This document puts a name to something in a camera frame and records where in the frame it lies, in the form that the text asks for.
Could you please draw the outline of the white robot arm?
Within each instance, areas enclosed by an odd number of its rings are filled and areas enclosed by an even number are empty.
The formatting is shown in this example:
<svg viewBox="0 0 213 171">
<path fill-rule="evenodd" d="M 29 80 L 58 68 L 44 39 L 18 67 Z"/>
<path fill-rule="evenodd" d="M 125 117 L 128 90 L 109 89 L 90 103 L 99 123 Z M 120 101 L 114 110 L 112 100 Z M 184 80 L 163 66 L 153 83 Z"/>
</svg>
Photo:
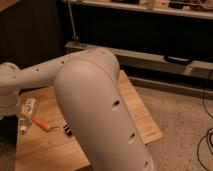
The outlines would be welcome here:
<svg viewBox="0 0 213 171">
<path fill-rule="evenodd" d="M 0 64 L 0 118 L 18 113 L 19 92 L 53 86 L 59 109 L 94 171 L 157 171 L 118 87 L 108 49 L 69 53 L 25 69 Z"/>
</svg>

